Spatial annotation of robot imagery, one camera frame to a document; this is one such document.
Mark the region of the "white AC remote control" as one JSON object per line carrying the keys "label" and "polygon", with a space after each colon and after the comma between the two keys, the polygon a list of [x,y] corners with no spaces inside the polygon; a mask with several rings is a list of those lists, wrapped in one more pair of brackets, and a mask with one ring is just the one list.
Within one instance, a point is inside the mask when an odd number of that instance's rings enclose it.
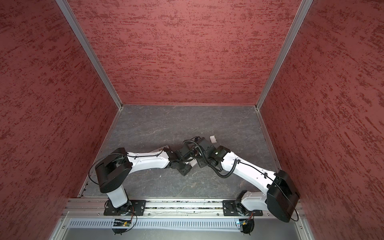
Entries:
{"label": "white AC remote control", "polygon": [[191,161],[189,162],[189,164],[190,164],[192,167],[194,167],[195,165],[198,164],[198,162],[197,162],[196,159],[193,159],[193,160],[191,160]]}

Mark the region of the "white battery cover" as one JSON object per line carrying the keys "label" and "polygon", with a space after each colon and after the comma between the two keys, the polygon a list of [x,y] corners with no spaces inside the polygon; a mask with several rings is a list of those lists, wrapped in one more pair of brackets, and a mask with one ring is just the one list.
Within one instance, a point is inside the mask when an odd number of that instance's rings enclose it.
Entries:
{"label": "white battery cover", "polygon": [[211,141],[212,144],[217,143],[217,139],[216,139],[215,136],[210,136],[210,141]]}

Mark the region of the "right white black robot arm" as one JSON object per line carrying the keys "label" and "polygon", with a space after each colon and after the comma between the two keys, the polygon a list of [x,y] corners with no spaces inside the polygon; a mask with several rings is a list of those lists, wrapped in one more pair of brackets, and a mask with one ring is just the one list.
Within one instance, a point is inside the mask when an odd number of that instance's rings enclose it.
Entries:
{"label": "right white black robot arm", "polygon": [[228,148],[216,148],[204,139],[191,141],[191,145],[198,163],[211,168],[218,177],[226,179],[236,175],[261,191],[262,197],[254,197],[250,191],[240,194],[241,210],[269,211],[285,223],[299,220],[296,206],[300,193],[287,172],[279,170],[275,173],[263,169],[242,159]]}

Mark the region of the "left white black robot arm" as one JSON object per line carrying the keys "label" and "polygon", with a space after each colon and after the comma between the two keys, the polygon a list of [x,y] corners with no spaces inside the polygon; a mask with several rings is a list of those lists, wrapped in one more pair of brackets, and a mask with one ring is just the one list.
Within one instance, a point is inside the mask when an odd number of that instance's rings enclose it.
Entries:
{"label": "left white black robot arm", "polygon": [[107,194],[112,207],[127,212],[131,205],[123,182],[131,173],[149,169],[176,169],[185,176],[192,169],[190,161],[195,150],[183,146],[179,150],[163,147],[149,153],[131,153],[118,148],[98,160],[92,168],[96,172],[100,192]]}

